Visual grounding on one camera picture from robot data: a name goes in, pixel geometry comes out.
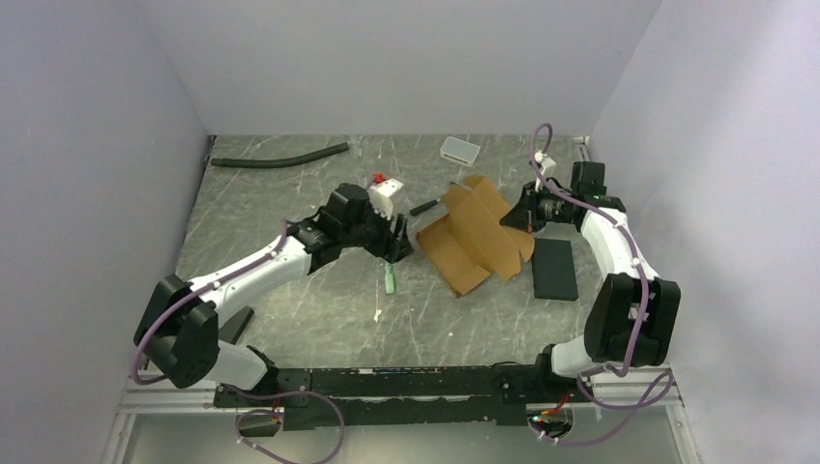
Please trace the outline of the green plastic tube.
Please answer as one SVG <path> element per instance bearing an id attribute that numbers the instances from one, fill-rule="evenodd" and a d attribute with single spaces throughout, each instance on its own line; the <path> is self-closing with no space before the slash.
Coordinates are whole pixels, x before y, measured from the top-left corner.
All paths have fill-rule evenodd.
<path id="1" fill-rule="evenodd" d="M 392 295 L 396 291 L 395 270 L 391 263 L 384 265 L 384 290 L 387 295 Z"/>

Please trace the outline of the brown cardboard box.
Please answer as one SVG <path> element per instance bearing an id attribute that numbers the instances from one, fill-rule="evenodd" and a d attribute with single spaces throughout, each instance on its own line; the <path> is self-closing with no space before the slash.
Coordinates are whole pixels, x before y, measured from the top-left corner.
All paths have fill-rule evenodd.
<path id="1" fill-rule="evenodd" d="M 456 296 L 492 275 L 508 281 L 532 258 L 535 239 L 500 223 L 512 206 L 488 178 L 465 178 L 449 187 L 442 202 L 447 212 L 417 232 L 416 241 Z"/>

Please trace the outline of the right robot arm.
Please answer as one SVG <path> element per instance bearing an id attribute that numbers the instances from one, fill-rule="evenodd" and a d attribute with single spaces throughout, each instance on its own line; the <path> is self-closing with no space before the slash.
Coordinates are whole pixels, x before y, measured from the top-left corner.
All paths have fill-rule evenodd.
<path id="1" fill-rule="evenodd" d="M 566 223 L 590 246 L 603 282 L 582 335 L 548 348 L 549 365 L 533 375 L 538 397 L 555 401 L 571 377 L 611 370 L 620 376 L 632 367 L 659 366 L 668 353 L 680 286 L 663 279 L 645 259 L 631 234 L 627 209 L 604 184 L 600 162 L 577 161 L 564 188 L 553 177 L 555 162 L 542 152 L 531 162 L 534 181 L 500 223 L 537 232 L 549 222 Z"/>

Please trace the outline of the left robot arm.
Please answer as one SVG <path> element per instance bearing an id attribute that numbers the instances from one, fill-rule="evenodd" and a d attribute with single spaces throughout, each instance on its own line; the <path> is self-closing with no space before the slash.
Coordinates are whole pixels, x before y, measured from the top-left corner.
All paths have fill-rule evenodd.
<path id="1" fill-rule="evenodd" d="M 131 379 L 147 386 L 167 380 L 178 389 L 202 380 L 228 385 L 252 405 L 278 392 L 278 368 L 264 353 L 220 339 L 220 329 L 241 309 L 288 282 L 316 273 L 348 248 L 361 248 L 394 264 L 413 248 L 407 217 L 397 211 L 401 181 L 368 187 L 342 183 L 327 203 L 252 254 L 207 275 L 163 278 L 134 335 Z"/>

